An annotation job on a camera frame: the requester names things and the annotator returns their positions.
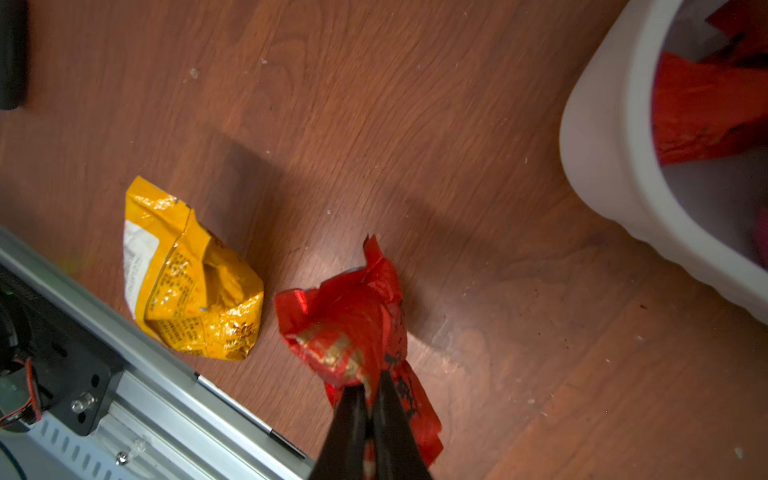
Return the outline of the red tea bag packet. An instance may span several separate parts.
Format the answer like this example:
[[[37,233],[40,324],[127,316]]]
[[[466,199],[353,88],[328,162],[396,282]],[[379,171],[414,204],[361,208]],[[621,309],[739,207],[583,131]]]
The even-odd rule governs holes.
[[[444,449],[442,424],[408,361],[399,275],[375,237],[364,240],[363,253],[365,264],[358,269],[316,288],[276,294],[279,331],[289,349],[323,381],[334,411],[346,387],[364,387],[368,423],[363,479],[377,479],[372,408],[383,371],[394,381],[429,470]]]

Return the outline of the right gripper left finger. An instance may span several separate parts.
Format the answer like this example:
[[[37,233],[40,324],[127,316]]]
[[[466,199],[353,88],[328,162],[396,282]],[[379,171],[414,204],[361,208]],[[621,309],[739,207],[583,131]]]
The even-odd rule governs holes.
[[[367,423],[364,387],[346,387],[309,480],[362,480]]]

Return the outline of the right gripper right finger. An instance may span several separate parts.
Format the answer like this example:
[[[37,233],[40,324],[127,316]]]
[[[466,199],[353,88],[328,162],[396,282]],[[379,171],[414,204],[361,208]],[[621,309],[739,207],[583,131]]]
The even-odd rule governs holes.
[[[388,371],[380,375],[372,423],[377,479],[432,480]]]

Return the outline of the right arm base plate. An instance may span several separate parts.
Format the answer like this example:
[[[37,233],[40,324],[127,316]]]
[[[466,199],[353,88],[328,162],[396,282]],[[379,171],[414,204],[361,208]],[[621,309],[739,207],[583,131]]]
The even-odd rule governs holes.
[[[1,428],[52,416],[79,436],[107,414],[123,359],[74,318],[1,269]]]

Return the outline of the white plastic storage box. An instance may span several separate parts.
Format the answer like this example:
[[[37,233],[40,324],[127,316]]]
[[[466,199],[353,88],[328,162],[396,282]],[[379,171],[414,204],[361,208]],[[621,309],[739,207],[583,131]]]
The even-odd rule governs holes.
[[[631,1],[577,81],[562,117],[566,177],[595,212],[759,321],[767,271],[752,240],[767,202],[767,152],[661,166],[652,139],[660,55],[699,60],[725,42],[714,1]]]

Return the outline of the yellow tea bag packet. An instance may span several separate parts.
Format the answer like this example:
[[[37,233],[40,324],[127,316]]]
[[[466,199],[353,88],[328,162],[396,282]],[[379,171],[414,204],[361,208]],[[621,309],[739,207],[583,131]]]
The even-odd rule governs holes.
[[[192,208],[142,177],[126,192],[123,272],[133,319],[165,346],[227,361],[253,349],[262,280]]]

